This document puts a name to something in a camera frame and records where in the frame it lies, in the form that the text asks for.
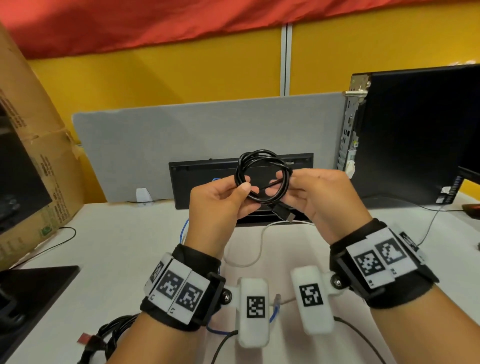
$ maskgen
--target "brown cardboard box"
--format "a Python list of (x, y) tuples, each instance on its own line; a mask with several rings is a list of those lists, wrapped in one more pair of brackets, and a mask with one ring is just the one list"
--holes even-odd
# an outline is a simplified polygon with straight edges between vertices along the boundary
[(0, 270), (69, 222), (84, 204), (76, 146), (23, 55), (0, 25), (0, 102), (52, 202), (0, 235)]

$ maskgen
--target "gray partition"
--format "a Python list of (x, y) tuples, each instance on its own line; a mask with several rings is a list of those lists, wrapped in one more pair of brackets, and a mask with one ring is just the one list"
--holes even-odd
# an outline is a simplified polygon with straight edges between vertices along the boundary
[(120, 202), (136, 188), (173, 198), (168, 162), (270, 149), (334, 168), (344, 108), (328, 93), (77, 113), (73, 124), (107, 200)]

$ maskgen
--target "red fabric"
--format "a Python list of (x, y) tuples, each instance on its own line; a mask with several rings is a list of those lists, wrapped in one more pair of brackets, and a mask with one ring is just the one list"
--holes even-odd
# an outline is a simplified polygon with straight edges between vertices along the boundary
[(153, 45), (431, 0), (1, 0), (27, 58)]

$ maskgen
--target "desk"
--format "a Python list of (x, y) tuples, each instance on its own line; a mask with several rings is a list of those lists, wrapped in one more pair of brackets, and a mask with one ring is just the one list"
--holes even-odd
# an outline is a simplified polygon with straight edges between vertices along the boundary
[[(459, 195), (449, 209), (460, 203), (475, 202)], [(375, 209), (372, 215), (387, 224), (397, 222), (416, 241), (421, 240), (435, 214), (419, 207)], [(172, 251), (188, 217), (187, 210), (175, 210), (172, 201), (151, 207), (133, 204), (85, 205), (69, 226), (77, 236), (65, 245), (33, 259), (27, 268), (79, 265), (81, 271), (55, 302), (30, 335), (11, 356), (8, 364), (76, 363), (83, 347), (76, 343), (83, 332), (95, 333), (100, 325), (125, 314), (137, 313), (143, 299), (143, 285), (165, 251)], [(255, 258), (261, 227), (235, 229), (226, 252), (230, 259), (243, 263)], [(70, 237), (61, 230), (42, 249)], [(422, 246), (428, 264), (440, 278), (440, 287), (477, 323), (480, 323), (480, 221), (463, 212), (441, 212)], [(264, 277), (271, 298), (294, 297), (290, 270), (315, 264), (328, 270), (328, 245), (316, 229), (305, 224), (272, 226), (265, 232), (264, 252), (250, 268), (222, 265), (227, 283), (238, 277)], [(335, 315), (357, 326), (378, 348), (388, 363), (395, 363), (370, 315), (368, 307), (351, 292), (332, 298)], [(211, 326), (234, 329), (233, 309), (222, 309)], [(206, 333), (204, 356), (210, 363), (222, 337)], [(104, 363), (97, 353), (93, 363)], [(217, 359), (222, 364), (297, 364), (297, 363), (378, 363), (371, 349), (356, 333), (336, 323), (330, 335), (310, 337), (304, 334), (296, 303), (282, 306), (273, 323), (269, 345), (260, 350), (240, 348), (230, 339)]]

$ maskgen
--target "metal screw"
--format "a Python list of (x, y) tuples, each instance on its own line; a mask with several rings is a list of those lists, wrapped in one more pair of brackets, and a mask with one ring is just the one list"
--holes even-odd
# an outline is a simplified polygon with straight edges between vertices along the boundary
[(224, 288), (222, 290), (222, 295), (221, 295), (221, 299), (222, 299), (221, 304), (229, 304), (230, 302), (232, 302), (232, 297), (233, 297), (232, 292)]
[(343, 286), (343, 282), (342, 280), (340, 279), (340, 276), (338, 274), (334, 274), (332, 275), (331, 279), (330, 279), (330, 283), (332, 284), (332, 286), (334, 288), (336, 288), (337, 290), (341, 290), (344, 288)]

